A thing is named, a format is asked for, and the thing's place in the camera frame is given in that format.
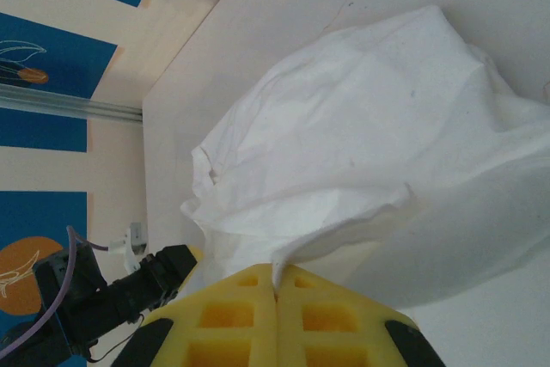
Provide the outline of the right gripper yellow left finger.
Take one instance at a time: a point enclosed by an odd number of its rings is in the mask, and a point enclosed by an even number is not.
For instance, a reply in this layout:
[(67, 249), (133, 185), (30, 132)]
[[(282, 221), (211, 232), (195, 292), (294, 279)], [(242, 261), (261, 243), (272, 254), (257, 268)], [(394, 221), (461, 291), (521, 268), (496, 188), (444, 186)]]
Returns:
[(113, 366), (274, 366), (272, 268), (258, 264), (152, 311)]

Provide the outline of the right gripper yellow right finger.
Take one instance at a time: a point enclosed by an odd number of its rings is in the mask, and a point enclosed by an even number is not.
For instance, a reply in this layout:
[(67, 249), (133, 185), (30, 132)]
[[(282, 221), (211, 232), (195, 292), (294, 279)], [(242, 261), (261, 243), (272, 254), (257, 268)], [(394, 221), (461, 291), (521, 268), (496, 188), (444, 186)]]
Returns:
[(297, 266), (277, 292), (279, 366), (443, 366), (408, 316)]

